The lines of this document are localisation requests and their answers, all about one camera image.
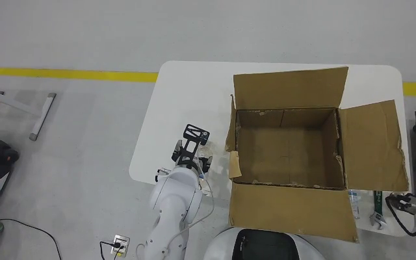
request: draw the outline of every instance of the gray floor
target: gray floor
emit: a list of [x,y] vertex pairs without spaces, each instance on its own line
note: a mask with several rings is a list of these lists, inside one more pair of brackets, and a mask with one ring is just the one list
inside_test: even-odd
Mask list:
[[[414,1],[54,1],[0,3],[0,66],[158,71],[167,60],[354,63],[396,66],[416,81]],[[54,234],[63,259],[99,259],[100,240],[131,238],[127,259],[155,213],[152,186],[128,168],[152,84],[0,77],[6,95],[41,107],[58,94],[38,141],[34,118],[0,104],[0,138],[21,151],[0,218]],[[409,127],[416,99],[407,97]],[[210,209],[203,200],[199,216]],[[187,260],[201,259],[227,224],[228,204],[192,228]],[[5,223],[0,259],[57,259],[37,231]],[[306,237],[328,259],[416,259],[415,239],[359,232],[361,244]],[[107,259],[109,248],[105,249]]]

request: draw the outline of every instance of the yellow floor line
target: yellow floor line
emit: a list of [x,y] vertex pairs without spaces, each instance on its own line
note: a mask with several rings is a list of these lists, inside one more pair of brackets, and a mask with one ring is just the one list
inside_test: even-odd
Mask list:
[[[48,77],[57,79],[90,79],[95,81],[127,81],[155,83],[157,72],[94,71],[94,70],[50,70],[32,68],[0,68],[0,76]],[[403,82],[403,94],[416,96],[416,83]]]
[[403,82],[403,94],[405,96],[416,96],[416,82]]

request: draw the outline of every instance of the wrench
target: wrench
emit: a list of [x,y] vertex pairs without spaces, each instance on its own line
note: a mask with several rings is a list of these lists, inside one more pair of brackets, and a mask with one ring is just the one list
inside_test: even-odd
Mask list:
[[370,216],[370,223],[372,226],[375,223],[378,224],[378,230],[382,230],[387,227],[387,223],[383,217],[383,192],[374,191],[374,213]]

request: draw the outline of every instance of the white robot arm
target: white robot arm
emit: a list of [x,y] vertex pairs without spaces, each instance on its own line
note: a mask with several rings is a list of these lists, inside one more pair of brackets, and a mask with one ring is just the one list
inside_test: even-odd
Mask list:
[[177,166],[159,180],[150,199],[150,206],[159,211],[159,217],[146,241],[145,260],[185,258],[187,227],[195,219],[201,199],[198,178],[188,168]]
[[[159,170],[166,175],[156,176],[150,207],[159,212],[159,217],[146,241],[144,260],[185,258],[189,228],[192,227],[189,225],[194,221],[202,200],[200,176],[208,171],[212,157],[196,157],[199,145],[207,142],[207,131],[187,125],[183,137],[187,139],[185,147],[182,147],[181,140],[178,141],[172,155],[175,168],[172,171]],[[191,142],[195,146],[188,151]]]

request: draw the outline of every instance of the black cable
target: black cable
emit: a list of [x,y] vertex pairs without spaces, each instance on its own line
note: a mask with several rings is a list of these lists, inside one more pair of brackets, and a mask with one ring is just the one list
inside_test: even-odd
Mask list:
[[121,246],[121,244],[119,242],[115,242],[114,244],[111,244],[111,243],[107,243],[107,242],[104,242],[104,241],[100,241],[99,242],[99,250],[101,252],[102,260],[105,260],[104,255],[103,255],[103,244],[108,244],[109,246],[112,246],[113,248],[118,248],[119,250],[124,248],[124,246]]
[[390,205],[390,196],[385,197],[385,203],[387,204],[388,208],[391,211],[391,214],[393,214],[393,217],[396,219],[397,223],[399,224],[399,226],[404,230],[404,232],[406,232],[406,234],[408,234],[410,237],[416,237],[416,232],[410,232],[404,225],[403,223],[398,219],[397,214],[395,213],[395,211],[393,210],[393,208]]
[[22,224],[24,226],[27,226],[27,227],[30,227],[30,228],[39,230],[41,232],[44,232],[46,235],[50,236],[51,239],[53,240],[53,242],[55,243],[55,246],[57,247],[57,252],[58,252],[58,255],[59,255],[59,260],[62,260],[62,257],[60,256],[60,251],[59,251],[58,243],[57,243],[57,241],[55,240],[55,238],[51,234],[49,234],[48,232],[46,232],[46,231],[44,231],[44,230],[42,230],[40,228],[37,228],[37,227],[31,226],[31,225],[25,224],[23,222],[20,222],[19,220],[14,220],[14,219],[11,219],[11,218],[2,218],[2,219],[0,219],[0,221],[5,221],[5,220],[17,222],[17,223]]
[[124,248],[124,246],[121,246],[121,247],[119,247],[119,248],[118,248],[117,253],[116,253],[116,255],[114,256],[114,260],[116,260],[117,255],[118,255],[118,252],[120,251],[120,249],[123,249],[123,248]]

